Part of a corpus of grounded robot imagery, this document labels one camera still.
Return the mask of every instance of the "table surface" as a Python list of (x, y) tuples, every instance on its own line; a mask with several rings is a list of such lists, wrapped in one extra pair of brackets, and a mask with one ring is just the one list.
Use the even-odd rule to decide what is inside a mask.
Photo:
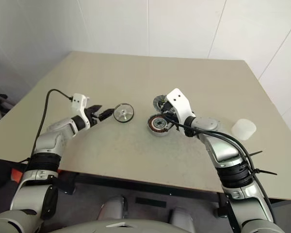
[[(220, 120), (228, 132), (240, 118), (253, 121), (257, 131), (243, 144), (249, 152), (263, 150), (253, 157), (255, 167), (278, 173), (258, 176), (269, 197), (291, 199), (291, 132), (244, 61), (72, 52), (0, 121), (0, 159), (30, 155), (46, 93), (58, 88), (89, 96), (87, 106), (127, 102), (135, 110), (128, 123), (110, 117), (80, 132), (67, 144), (60, 169), (221, 192), (201, 142), (176, 129), (155, 137), (146, 127), (156, 114), (153, 99), (175, 87), (195, 113)], [(52, 93), (43, 130), (72, 116), (71, 103)]]

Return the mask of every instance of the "black wire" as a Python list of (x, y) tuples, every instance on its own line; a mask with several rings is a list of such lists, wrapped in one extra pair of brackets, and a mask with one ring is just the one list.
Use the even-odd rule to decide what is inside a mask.
[(271, 215), (272, 215), (272, 218), (273, 218), (273, 222), (274, 222), (274, 224), (276, 224), (276, 219), (275, 219), (274, 211), (273, 211), (273, 208), (272, 208), (272, 204), (271, 204), (271, 202), (270, 202), (270, 200), (269, 200), (269, 198), (268, 198), (268, 196), (266, 194), (265, 189), (263, 188), (261, 182), (259, 181), (259, 179), (257, 178), (257, 176), (255, 174), (255, 169), (254, 169), (254, 166), (253, 166), (252, 159), (251, 159), (251, 157), (249, 155), (249, 152), (246, 150), (246, 148), (236, 138), (234, 138), (234, 137), (232, 137), (232, 136), (230, 136), (230, 135), (228, 135), (226, 133), (222, 133), (222, 132), (205, 131), (205, 130), (195, 129), (195, 128), (192, 128), (190, 126), (179, 124), (178, 122), (175, 122), (172, 119), (166, 117), (166, 115), (164, 113), (162, 113), (162, 116), (167, 121), (170, 121), (171, 123), (173, 123), (176, 126), (180, 126), (180, 127), (185, 128), (185, 129), (189, 129), (189, 130), (193, 130), (193, 131), (197, 132), (194, 136), (197, 136), (198, 134), (203, 133), (203, 134), (206, 134), (206, 135), (209, 135), (209, 136), (213, 136), (213, 137), (219, 138), (219, 139), (231, 144), (232, 146), (234, 146), (238, 150), (241, 158), (247, 163), (248, 169), (249, 169), (250, 173), (252, 174), (252, 177), (257, 182), (257, 184), (258, 184), (258, 186), (259, 186), (259, 188), (260, 188), (260, 190), (261, 190), (261, 192), (262, 192), (262, 194), (264, 196), (265, 202), (266, 202), (266, 204), (267, 204), (267, 206), (268, 206), (268, 208), (269, 208), (269, 210), (271, 212)]
[(42, 119), (41, 119), (41, 122), (40, 122), (40, 126), (39, 126), (39, 129), (38, 129), (37, 135), (36, 135), (36, 137), (34, 139), (33, 148), (32, 148), (32, 151), (31, 151), (31, 156), (33, 155), (33, 152), (34, 152), (34, 149), (35, 149), (35, 144), (37, 142), (38, 137), (40, 136), (40, 133), (41, 133), (41, 130), (42, 130), (42, 127), (43, 127), (43, 123), (44, 123), (44, 120), (45, 120), (45, 116), (47, 114), (48, 103), (49, 103), (49, 95), (53, 91), (57, 91), (58, 93), (62, 94), (63, 96), (68, 98), (70, 101), (72, 101), (72, 97), (69, 97), (68, 95), (66, 95), (65, 93), (61, 92), (60, 90), (51, 89), (51, 90), (48, 91), (46, 99), (45, 99), (45, 105), (44, 105), (44, 110), (43, 110), (43, 115), (42, 115)]

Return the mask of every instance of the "gray floor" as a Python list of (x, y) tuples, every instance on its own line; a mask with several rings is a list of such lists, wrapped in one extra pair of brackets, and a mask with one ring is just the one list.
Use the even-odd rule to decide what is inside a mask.
[[(0, 212), (9, 208), (15, 188), (16, 184), (9, 182), (0, 189)], [(95, 220), (101, 205), (108, 198), (117, 195), (124, 195), (128, 199), (129, 218), (146, 218), (166, 222), (169, 211), (180, 206), (191, 212), (197, 232), (232, 232), (227, 219), (217, 219), (213, 216), (212, 212), (217, 207), (217, 203), (80, 183), (77, 184), (74, 195), (60, 193), (57, 212), (52, 219), (45, 222), (42, 232), (46, 233), (64, 226)], [(162, 200), (167, 202), (167, 207), (136, 204), (136, 197)], [(277, 206), (274, 211), (278, 225), (286, 233), (291, 233), (291, 203)]]

